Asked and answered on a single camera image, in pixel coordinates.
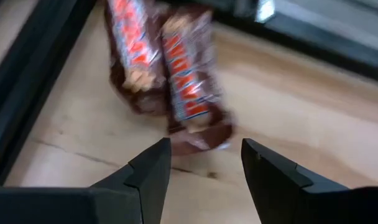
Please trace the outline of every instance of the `wooden surface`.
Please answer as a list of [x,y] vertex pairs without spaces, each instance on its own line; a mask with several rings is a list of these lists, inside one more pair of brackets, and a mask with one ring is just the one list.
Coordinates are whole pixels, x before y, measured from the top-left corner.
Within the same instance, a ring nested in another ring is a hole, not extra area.
[[[244,137],[348,187],[378,185],[377,83],[215,27],[237,134],[228,149],[173,160],[162,223],[259,223],[240,160]],[[133,115],[114,94],[108,67],[96,7],[6,185],[89,186],[164,136],[165,119]]]

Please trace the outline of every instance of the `black frame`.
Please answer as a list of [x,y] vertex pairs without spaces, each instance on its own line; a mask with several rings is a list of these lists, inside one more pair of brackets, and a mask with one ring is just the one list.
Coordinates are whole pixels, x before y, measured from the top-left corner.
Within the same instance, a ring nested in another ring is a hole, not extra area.
[[96,0],[40,0],[0,64],[0,185]]
[[[194,2],[166,1],[171,4]],[[377,50],[279,13],[265,24],[256,24],[241,16],[244,12],[235,7],[245,8],[241,3],[254,5],[257,0],[237,1],[232,4],[231,12],[216,10],[214,18],[235,29],[378,80]],[[0,185],[95,4],[96,0],[39,0],[0,64]]]

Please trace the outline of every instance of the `candy bar wrapper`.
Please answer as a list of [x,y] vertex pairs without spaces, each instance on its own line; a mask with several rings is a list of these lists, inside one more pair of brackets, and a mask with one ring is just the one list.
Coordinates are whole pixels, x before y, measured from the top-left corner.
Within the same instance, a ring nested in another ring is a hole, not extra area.
[[211,11],[200,6],[176,9],[162,26],[171,92],[168,131],[174,155],[224,147],[233,134],[232,114],[222,105],[215,79],[211,36]]
[[136,113],[165,115],[168,84],[159,10],[153,0],[105,2],[112,87]]

